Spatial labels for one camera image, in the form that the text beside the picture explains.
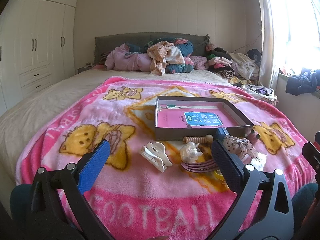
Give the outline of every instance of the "window sill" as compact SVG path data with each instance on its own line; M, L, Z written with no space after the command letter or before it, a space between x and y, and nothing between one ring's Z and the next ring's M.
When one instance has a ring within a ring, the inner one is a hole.
M283 75L283 74L279 73L279 78L281 78L281 79L283 79L285 82L287 82L288 79L289 79L289 76ZM317 89L315 92L312 93L312 95L320 99L320 90Z

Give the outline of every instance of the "silver screw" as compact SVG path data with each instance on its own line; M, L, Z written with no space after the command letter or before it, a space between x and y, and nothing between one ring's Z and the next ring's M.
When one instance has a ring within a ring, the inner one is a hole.
M44 172L44 167L40 167L37 171L39 174L43 173Z
M251 165L251 164L247 164L247 165L245 166L245 168L246 168L248 171L254 171L254 166Z
M74 163L69 163L67 165L67 170L72 171L75 167L76 167L76 165Z
M283 171L281 169L276 169L276 174L281 176L283 174Z

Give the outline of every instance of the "purple hair comb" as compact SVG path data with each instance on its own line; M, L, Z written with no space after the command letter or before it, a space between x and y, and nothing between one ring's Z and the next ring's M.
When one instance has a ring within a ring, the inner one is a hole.
M204 172L210 172L218 169L218 165L214 161L214 159L210 159L203 163L181 163L181 166L190 172L196 172L196 173L204 173Z

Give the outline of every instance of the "cabinet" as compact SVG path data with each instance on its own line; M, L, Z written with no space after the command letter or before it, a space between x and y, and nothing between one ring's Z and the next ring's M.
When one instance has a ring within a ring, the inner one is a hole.
M76 0L10 0L0 15L0 115L75 74Z

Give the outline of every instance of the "headboard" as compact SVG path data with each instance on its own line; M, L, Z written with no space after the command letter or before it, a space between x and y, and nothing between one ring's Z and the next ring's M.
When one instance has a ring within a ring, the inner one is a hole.
M121 46L123 43L132 43L139 47L144 47L149 41L159 38L183 38L193 43L193 56L205 56L205 46L209 42L210 37L197 36L192 34L183 33L125 33L116 34L104 37L96 37L96 48L94 51L94 63L100 61L100 56L104 52L112 51L116 47Z

